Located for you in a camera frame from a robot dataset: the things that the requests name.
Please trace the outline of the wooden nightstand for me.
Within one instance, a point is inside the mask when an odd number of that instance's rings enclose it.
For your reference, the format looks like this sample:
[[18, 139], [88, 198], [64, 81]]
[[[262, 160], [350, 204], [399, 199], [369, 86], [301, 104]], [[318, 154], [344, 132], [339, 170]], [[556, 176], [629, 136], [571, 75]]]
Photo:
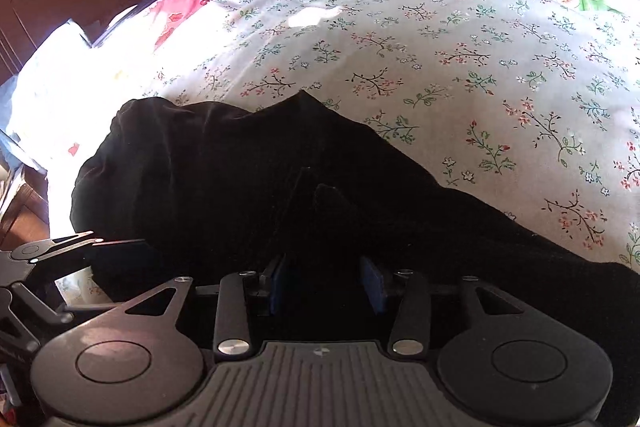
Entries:
[[48, 181], [44, 174], [21, 166], [1, 201], [1, 249], [12, 251], [49, 236]]

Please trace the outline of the black pants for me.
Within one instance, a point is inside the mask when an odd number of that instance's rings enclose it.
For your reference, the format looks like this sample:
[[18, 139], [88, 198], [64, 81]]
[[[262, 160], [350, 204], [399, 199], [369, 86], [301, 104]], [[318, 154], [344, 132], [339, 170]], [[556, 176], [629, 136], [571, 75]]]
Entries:
[[283, 256], [298, 331], [344, 332], [361, 259], [431, 279], [475, 275], [594, 340], [613, 365], [605, 426], [639, 415], [639, 277], [544, 239], [434, 176], [371, 128], [305, 92], [256, 113], [224, 103], [127, 102], [81, 166], [70, 222], [145, 239], [190, 277]]

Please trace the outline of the floral bed quilt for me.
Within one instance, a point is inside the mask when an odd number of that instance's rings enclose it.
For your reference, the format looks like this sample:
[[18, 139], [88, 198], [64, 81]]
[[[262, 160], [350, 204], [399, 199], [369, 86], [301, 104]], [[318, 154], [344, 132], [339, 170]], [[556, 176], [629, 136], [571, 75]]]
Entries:
[[307, 91], [525, 228], [639, 265], [639, 0], [157, 0], [90, 46], [64, 17], [1, 91], [68, 234], [132, 98], [261, 110]]

